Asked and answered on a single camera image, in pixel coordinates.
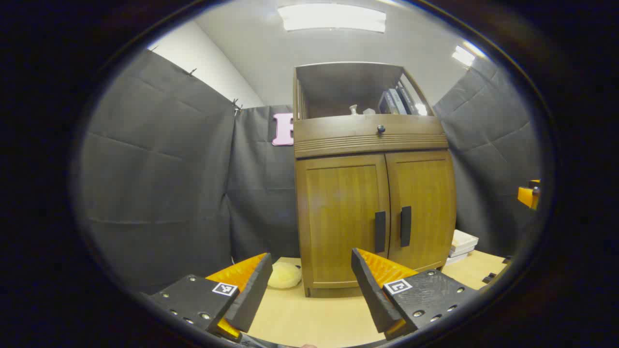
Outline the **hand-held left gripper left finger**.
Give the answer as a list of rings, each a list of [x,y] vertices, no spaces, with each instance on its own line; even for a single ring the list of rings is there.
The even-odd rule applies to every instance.
[[[186,275],[146,298],[197,330],[241,341],[265,295],[272,264],[270,253],[262,253],[209,276]]]

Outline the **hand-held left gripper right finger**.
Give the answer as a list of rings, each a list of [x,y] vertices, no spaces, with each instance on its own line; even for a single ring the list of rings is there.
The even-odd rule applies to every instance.
[[[451,317],[478,294],[438,269],[414,271],[358,247],[351,269],[374,326],[388,341]]]

